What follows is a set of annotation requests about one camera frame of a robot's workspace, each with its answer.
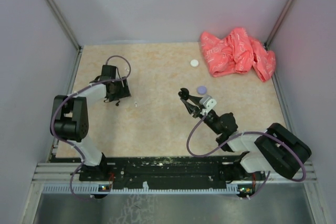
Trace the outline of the purple charging case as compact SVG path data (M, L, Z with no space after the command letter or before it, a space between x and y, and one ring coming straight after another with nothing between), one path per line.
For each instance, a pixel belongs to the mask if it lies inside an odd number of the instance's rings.
M199 95L205 95L207 93L207 88L205 86L199 86L196 90Z

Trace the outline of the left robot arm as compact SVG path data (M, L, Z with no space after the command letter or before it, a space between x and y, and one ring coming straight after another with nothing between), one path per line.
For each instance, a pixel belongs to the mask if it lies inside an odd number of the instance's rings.
M53 101L50 132L75 148L90 173L98 180L108 177L109 167L103 164L103 153L89 137L89 107L102 100L115 102L131 96L127 78L121 77L116 66L103 65L101 75L81 92L57 95Z

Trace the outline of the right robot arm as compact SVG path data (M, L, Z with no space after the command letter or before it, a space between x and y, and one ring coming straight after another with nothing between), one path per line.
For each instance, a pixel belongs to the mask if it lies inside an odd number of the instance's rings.
M241 152L242 157L238 159L234 172L242 180L248 179L254 172L262 171L276 172L293 182L302 182L307 178L305 162L312 151L283 125L273 123L264 132L238 133L233 113L217 115L214 110L217 102L210 95L195 97L189 94L188 89L182 88L178 96L188 113L200 119L196 127L204 123L217 135L218 146L215 149L206 154L192 153L192 156L208 157L217 150Z

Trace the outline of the black round charging case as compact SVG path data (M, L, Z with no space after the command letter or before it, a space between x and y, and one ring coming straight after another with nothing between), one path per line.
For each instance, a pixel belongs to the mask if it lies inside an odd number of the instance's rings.
M181 88L178 92L180 99L187 101L190 96L190 92L187 88Z

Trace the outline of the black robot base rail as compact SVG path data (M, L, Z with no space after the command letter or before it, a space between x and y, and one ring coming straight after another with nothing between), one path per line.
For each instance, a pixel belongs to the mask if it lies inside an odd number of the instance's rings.
M234 181L252 184L265 178L240 165L242 155L103 158L95 167L83 166L81 182L107 181L114 189L140 189L147 183L154 190L225 189Z

